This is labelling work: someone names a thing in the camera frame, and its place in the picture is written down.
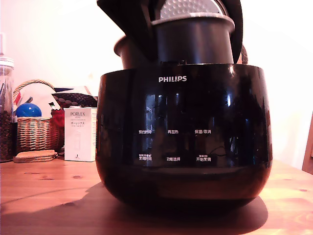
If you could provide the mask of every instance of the glass jar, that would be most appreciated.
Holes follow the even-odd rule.
[[[13,60],[0,56],[0,162],[13,159]]]

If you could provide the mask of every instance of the white wall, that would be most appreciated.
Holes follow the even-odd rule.
[[[267,76],[274,158],[301,168],[313,110],[313,6],[297,5],[242,0],[249,61]],[[124,34],[96,0],[1,0],[1,30],[16,86],[39,78],[55,86],[90,84],[96,94],[100,75],[122,69],[113,46]]]
[[[274,158],[301,169],[313,111],[313,2],[241,1],[250,64],[266,74]]]
[[[122,69],[113,46],[124,33],[96,0],[1,0],[1,17],[16,86],[35,78],[54,86],[92,83],[97,95],[100,75]]]

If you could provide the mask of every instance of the inner pot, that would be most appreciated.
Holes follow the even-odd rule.
[[[233,64],[230,34],[235,24],[228,16],[215,13],[189,13],[152,22],[158,57],[149,61],[128,37],[114,47],[124,69],[161,62],[186,64]]]

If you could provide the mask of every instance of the wooden table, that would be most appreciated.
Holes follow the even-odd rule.
[[[223,217],[146,215],[100,183],[95,163],[3,163],[1,234],[12,235],[311,235],[313,176],[275,161],[247,206]]]

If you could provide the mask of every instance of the cork coaster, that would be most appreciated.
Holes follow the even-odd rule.
[[[49,162],[56,156],[54,150],[22,152],[13,158],[15,163]]]

